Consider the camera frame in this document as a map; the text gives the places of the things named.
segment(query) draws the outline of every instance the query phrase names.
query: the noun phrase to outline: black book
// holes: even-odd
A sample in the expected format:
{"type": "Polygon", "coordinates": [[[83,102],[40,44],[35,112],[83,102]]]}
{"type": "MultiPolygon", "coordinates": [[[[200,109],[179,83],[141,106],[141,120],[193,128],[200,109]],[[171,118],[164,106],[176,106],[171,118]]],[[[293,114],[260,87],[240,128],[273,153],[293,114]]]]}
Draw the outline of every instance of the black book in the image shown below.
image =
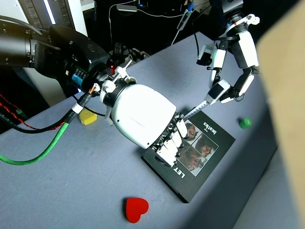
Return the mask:
{"type": "Polygon", "coordinates": [[[179,148],[177,165],[165,166],[150,149],[142,158],[183,202],[189,203],[235,139],[203,112],[185,124],[188,137],[183,139],[184,147],[179,148]]]}

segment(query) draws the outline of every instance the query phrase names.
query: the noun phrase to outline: led light strip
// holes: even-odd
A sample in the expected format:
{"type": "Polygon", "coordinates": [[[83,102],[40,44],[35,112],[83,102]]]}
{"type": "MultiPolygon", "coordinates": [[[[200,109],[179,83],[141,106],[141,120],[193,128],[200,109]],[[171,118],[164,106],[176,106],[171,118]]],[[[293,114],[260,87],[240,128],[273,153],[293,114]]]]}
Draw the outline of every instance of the led light strip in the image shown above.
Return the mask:
{"type": "Polygon", "coordinates": [[[51,11],[51,8],[50,8],[50,5],[49,5],[49,3],[48,3],[48,0],[43,0],[43,2],[44,2],[44,5],[45,5],[46,8],[47,8],[47,12],[48,12],[48,15],[49,15],[49,17],[50,17],[50,19],[51,19],[52,24],[53,24],[53,25],[56,24],[56,23],[55,23],[55,20],[54,20],[54,17],[53,17],[53,14],[52,14],[52,11],[51,11]]]}

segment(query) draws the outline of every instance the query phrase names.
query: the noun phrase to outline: gray tabletop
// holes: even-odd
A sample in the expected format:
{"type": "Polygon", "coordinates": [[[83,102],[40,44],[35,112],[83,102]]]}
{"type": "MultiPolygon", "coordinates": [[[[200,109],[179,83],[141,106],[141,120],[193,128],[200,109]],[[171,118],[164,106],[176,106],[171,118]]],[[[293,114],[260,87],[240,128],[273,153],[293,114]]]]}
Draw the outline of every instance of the gray tabletop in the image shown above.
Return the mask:
{"type": "MultiPolygon", "coordinates": [[[[198,40],[200,45],[211,42],[202,34],[198,40]]],[[[131,66],[128,73],[186,113],[208,91],[210,72],[195,63],[191,36],[131,66]]],[[[221,76],[234,83],[241,74],[228,54],[221,76]]],[[[74,103],[68,98],[28,123],[35,127],[54,123],[74,103]]],[[[97,98],[88,107],[105,112],[97,98]]],[[[276,148],[259,77],[242,101],[216,103],[204,112],[236,141],[190,204],[179,200],[141,160],[143,150],[114,126],[101,117],[89,126],[75,119],[42,161],[21,167],[0,163],[0,228],[232,228],[276,148]],[[244,117],[253,121],[247,130],[237,122],[244,117]],[[150,204],[136,224],[123,213],[128,197],[150,204]]],[[[0,153],[15,160],[36,157],[54,135],[54,131],[27,135],[9,130],[0,136],[0,153]]]]}

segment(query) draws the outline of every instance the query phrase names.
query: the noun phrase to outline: red heart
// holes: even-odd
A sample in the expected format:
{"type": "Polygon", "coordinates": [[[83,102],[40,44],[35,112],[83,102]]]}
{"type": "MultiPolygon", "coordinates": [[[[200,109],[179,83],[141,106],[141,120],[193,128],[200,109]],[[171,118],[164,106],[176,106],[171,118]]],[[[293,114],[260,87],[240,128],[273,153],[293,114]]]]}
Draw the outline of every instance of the red heart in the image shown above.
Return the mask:
{"type": "Polygon", "coordinates": [[[136,223],[148,211],[148,202],[142,198],[129,198],[126,202],[126,216],[129,222],[136,223]]]}

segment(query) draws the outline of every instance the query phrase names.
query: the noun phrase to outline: green cylinder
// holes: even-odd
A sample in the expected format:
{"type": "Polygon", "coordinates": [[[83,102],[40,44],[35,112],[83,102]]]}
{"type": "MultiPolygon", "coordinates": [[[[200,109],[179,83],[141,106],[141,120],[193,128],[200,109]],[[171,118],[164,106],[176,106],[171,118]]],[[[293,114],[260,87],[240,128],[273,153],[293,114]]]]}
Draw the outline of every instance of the green cylinder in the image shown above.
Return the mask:
{"type": "Polygon", "coordinates": [[[239,126],[242,129],[247,129],[252,125],[252,120],[250,118],[245,118],[243,121],[239,123],[239,126]]]}

